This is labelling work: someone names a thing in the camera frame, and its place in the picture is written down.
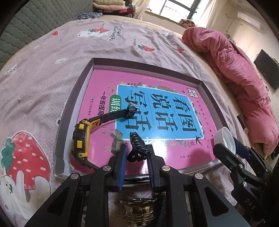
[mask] white curtain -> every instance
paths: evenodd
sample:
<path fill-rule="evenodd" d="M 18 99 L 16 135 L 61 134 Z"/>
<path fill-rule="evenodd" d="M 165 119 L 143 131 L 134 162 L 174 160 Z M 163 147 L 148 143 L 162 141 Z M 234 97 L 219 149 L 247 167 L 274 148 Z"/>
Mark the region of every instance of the white curtain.
<path fill-rule="evenodd" d="M 134 18 L 142 20 L 142 16 L 149 4 L 150 0 L 132 0 L 134 8 Z"/>
<path fill-rule="evenodd" d="M 204 27 L 211 29 L 216 22 L 219 14 L 224 8 L 227 0 L 209 0 L 201 19 L 197 23 L 197 27 Z"/>

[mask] gray padded headboard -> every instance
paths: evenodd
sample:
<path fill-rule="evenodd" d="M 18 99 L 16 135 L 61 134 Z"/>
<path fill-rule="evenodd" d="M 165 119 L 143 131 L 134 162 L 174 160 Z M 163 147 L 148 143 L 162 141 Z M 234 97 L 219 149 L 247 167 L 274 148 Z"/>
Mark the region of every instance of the gray padded headboard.
<path fill-rule="evenodd" d="M 30 0 L 0 37 L 0 69 L 21 48 L 49 31 L 92 12 L 93 0 Z"/>

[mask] white plastic lid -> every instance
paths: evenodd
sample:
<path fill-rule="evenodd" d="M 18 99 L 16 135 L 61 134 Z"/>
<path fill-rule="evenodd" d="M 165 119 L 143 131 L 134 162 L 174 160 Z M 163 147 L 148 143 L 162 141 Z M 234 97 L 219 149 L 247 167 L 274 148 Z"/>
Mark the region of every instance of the white plastic lid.
<path fill-rule="evenodd" d="M 226 148 L 228 148 L 233 154 L 235 154 L 234 138 L 232 137 L 231 132 L 226 127 L 219 129 L 215 133 L 213 140 L 214 145 L 221 143 Z"/>

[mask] wall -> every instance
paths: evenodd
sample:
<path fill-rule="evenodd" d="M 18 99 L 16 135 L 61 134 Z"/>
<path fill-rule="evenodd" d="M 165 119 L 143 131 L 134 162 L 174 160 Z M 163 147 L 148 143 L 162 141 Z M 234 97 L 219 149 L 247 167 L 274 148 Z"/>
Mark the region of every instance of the wall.
<path fill-rule="evenodd" d="M 162 26 L 166 29 L 169 29 L 173 32 L 177 32 L 179 34 L 183 34 L 183 32 L 185 31 L 185 28 L 174 23 L 174 22 L 170 22 L 166 19 L 161 19 L 157 16 L 153 16 L 151 15 L 150 13 L 144 13 L 143 14 L 143 17 L 142 17 L 142 20 L 143 21 L 147 21 L 147 22 L 150 22 L 150 23 L 153 23 L 153 24 L 156 24 L 156 25 L 159 25 L 159 26 Z"/>
<path fill-rule="evenodd" d="M 261 32 L 242 20 L 232 18 L 226 19 L 225 13 L 229 16 L 236 17 L 239 11 L 248 11 L 250 16 L 260 20 L 262 22 Z M 214 29 L 221 31 L 223 34 L 229 34 L 236 42 L 236 45 L 247 54 L 252 62 L 256 59 L 261 49 L 279 61 L 279 42 L 275 35 L 265 20 L 257 12 L 255 13 L 247 6 L 240 7 L 239 5 L 233 4 L 232 0 L 227 1 L 223 12 L 219 15 L 219 20 L 214 24 Z M 258 75 L 269 89 L 268 94 L 271 99 L 271 106 L 276 120 L 279 123 L 279 89 L 274 91 L 260 72 L 258 72 Z"/>

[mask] yellow watch button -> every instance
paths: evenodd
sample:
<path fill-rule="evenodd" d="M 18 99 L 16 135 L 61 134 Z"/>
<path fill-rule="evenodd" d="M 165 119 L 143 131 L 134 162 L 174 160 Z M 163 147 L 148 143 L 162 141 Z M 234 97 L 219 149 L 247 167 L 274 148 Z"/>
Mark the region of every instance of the yellow watch button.
<path fill-rule="evenodd" d="M 76 146 L 77 146 L 77 148 L 82 148 L 82 141 L 78 140 Z"/>
<path fill-rule="evenodd" d="M 84 124 L 80 124 L 78 129 L 84 130 Z"/>

